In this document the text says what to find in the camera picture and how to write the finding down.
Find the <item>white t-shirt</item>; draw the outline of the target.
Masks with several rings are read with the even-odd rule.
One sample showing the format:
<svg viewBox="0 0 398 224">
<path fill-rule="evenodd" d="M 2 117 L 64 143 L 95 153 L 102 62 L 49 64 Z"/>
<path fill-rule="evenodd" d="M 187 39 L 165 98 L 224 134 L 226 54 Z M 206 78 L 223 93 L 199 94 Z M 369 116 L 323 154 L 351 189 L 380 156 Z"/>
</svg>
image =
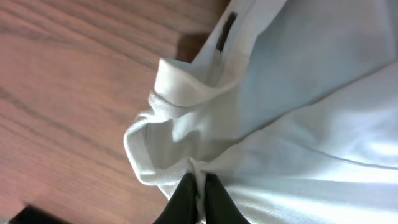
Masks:
<svg viewBox="0 0 398 224">
<path fill-rule="evenodd" d="M 220 177 L 251 223 L 397 222 L 397 2 L 231 1 L 192 62 L 161 59 L 124 135 L 171 197 Z"/>
</svg>

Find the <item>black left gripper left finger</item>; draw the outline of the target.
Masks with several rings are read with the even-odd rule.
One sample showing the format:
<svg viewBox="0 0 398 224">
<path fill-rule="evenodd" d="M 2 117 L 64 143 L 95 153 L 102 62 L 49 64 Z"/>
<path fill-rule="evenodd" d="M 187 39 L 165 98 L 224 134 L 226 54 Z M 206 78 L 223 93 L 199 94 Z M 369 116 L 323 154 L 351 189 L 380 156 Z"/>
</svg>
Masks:
<svg viewBox="0 0 398 224">
<path fill-rule="evenodd" d="M 197 185 L 193 174 L 185 174 L 164 211 L 154 224 L 196 224 Z"/>
</svg>

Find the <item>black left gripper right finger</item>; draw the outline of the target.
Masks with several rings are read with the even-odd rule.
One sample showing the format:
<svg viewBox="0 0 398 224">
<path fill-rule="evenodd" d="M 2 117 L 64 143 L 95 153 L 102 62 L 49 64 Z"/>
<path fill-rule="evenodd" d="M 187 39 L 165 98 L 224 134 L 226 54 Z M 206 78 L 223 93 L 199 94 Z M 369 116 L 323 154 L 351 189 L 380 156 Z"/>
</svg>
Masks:
<svg viewBox="0 0 398 224">
<path fill-rule="evenodd" d="M 204 204 L 207 224 L 249 224 L 215 174 L 206 175 Z"/>
</svg>

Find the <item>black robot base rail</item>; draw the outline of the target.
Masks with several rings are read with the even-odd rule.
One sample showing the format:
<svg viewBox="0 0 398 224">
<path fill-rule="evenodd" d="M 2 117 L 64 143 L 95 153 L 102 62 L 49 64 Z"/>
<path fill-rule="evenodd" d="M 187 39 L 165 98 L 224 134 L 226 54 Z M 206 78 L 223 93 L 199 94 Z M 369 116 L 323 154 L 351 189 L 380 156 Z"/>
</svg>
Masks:
<svg viewBox="0 0 398 224">
<path fill-rule="evenodd" d="M 28 205 L 17 215 L 12 217 L 7 224 L 70 224 L 37 207 Z"/>
</svg>

